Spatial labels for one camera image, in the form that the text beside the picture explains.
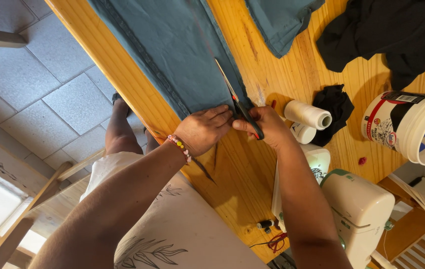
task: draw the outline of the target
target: wooden table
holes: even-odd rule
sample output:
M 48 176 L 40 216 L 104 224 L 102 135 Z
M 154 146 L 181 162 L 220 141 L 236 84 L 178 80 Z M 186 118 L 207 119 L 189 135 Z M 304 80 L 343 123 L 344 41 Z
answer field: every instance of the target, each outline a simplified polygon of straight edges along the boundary
M 46 1 L 144 125 L 159 141 L 164 141 L 175 130 L 179 118 L 87 1 Z M 269 52 L 244 0 L 208 2 L 239 66 L 247 93 L 256 105 L 277 100 L 276 111 L 283 115 L 282 109 L 288 101 L 311 103 L 314 92 L 324 86 L 345 84 L 344 90 L 355 110 L 347 121 L 348 126 L 326 146 L 331 153 L 330 169 L 342 168 L 377 183 L 406 161 L 397 152 L 366 141 L 359 129 L 367 105 L 379 93 L 391 89 L 390 71 L 383 65 L 382 56 L 376 55 L 369 61 L 357 58 L 342 73 L 334 73 L 325 68 L 317 52 L 315 40 L 328 22 L 344 11 L 346 0 L 327 0 L 312 14 L 309 27 L 297 36 L 291 51 L 281 59 Z M 425 92 L 425 73 L 406 91 Z M 360 157 L 368 158 L 363 166 L 358 165 Z M 276 156 L 267 144 L 248 140 L 245 133 L 231 130 L 198 160 L 215 184 L 196 164 L 185 166 L 183 173 L 245 244 L 267 242 L 280 234 L 273 229 L 266 235 L 256 228 L 257 222 L 273 217 Z M 252 249 L 264 262 L 278 255 L 266 245 Z

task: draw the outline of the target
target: white bucket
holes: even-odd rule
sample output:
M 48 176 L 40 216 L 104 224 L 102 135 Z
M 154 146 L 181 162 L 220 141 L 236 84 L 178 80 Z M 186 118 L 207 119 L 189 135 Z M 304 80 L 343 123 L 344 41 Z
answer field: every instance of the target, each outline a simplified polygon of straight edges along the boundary
M 425 165 L 425 94 L 388 91 L 379 95 L 365 111 L 362 134 Z

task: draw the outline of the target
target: white sewing machine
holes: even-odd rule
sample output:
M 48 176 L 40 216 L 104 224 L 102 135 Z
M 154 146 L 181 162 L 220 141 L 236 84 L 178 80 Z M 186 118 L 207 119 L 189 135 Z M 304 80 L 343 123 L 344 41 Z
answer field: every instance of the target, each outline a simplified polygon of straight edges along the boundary
M 313 144 L 301 147 L 312 169 L 322 168 L 327 171 L 330 163 L 328 150 Z M 337 233 L 352 267 L 365 269 L 392 213 L 394 196 L 370 181 L 342 169 L 331 171 L 322 180 L 317 174 L 316 178 L 332 209 Z M 277 169 L 272 213 L 285 232 Z

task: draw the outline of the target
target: teal fabric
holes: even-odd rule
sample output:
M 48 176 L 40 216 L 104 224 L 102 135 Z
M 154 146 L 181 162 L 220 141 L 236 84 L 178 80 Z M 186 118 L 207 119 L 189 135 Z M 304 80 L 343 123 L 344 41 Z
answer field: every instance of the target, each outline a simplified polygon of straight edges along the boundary
M 250 109 L 241 74 L 206 0 L 88 0 L 180 119 L 233 102 Z
M 247 9 L 272 54 L 289 52 L 296 35 L 304 31 L 311 13 L 325 0 L 245 0 Z

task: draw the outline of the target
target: red scissors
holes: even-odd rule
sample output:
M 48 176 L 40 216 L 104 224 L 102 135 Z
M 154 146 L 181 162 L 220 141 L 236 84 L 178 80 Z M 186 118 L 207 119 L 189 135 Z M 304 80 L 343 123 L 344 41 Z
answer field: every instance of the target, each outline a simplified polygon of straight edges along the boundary
M 247 111 L 247 109 L 244 107 L 244 104 L 239 100 L 239 98 L 237 97 L 236 93 L 234 92 L 233 87 L 231 86 L 231 84 L 229 83 L 226 74 L 224 74 L 224 71 L 221 68 L 221 65 L 219 65 L 219 62 L 217 61 L 217 59 L 215 58 L 217 66 L 219 67 L 219 70 L 221 70 L 221 74 L 222 77 L 224 78 L 224 81 L 227 84 L 227 88 L 229 89 L 229 93 L 231 94 L 231 97 L 233 98 L 233 103 L 234 103 L 234 107 L 236 109 L 236 113 L 241 114 L 251 125 L 252 127 L 254 127 L 254 130 L 256 131 L 255 135 L 257 140 L 262 140 L 264 139 L 264 133 L 261 130 L 261 128 L 259 128 L 259 125 L 257 125 L 256 121 L 254 121 L 254 119 L 252 119 L 251 115 L 249 115 L 249 111 Z

